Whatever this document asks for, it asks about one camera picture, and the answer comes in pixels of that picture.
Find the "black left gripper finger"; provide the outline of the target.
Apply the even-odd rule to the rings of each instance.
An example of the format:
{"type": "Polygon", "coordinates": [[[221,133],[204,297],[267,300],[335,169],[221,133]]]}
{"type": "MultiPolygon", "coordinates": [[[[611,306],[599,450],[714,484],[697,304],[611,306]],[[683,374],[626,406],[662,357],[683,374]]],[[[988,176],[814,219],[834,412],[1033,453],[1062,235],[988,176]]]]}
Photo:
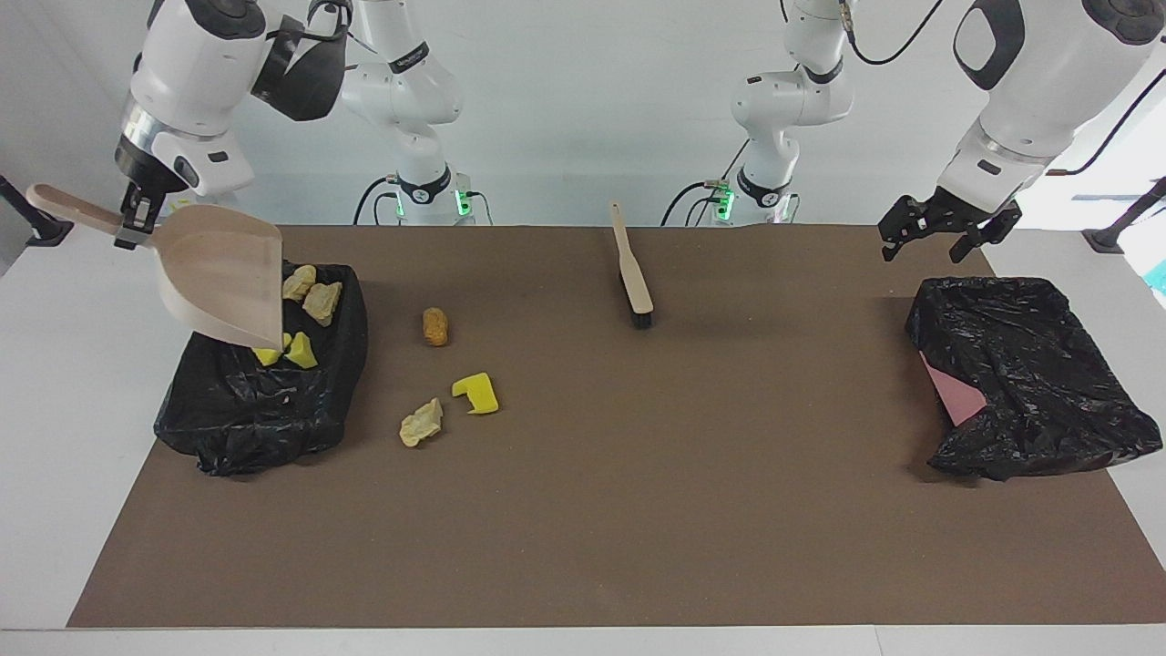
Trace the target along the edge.
{"type": "MultiPolygon", "coordinates": [[[[1021,219],[1023,211],[1019,205],[1014,205],[1014,227],[1021,219]]],[[[983,248],[986,244],[1000,244],[1007,235],[979,235],[977,230],[971,233],[962,232],[963,235],[957,238],[957,241],[951,246],[949,251],[950,261],[954,264],[958,264],[964,261],[969,254],[975,251],[983,248]]]]}
{"type": "Polygon", "coordinates": [[[949,220],[950,209],[944,204],[901,196],[878,221],[881,258],[885,262],[894,261],[906,244],[944,232],[949,228],[949,220]]]}

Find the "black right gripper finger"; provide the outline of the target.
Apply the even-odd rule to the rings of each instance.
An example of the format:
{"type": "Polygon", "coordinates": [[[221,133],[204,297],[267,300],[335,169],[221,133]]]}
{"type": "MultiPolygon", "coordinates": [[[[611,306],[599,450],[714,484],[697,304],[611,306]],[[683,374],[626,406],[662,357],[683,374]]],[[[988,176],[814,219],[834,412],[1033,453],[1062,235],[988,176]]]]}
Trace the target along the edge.
{"type": "Polygon", "coordinates": [[[121,223],[114,232],[114,245],[135,251],[154,231],[154,200],[146,196],[125,196],[120,205],[121,223]]]}

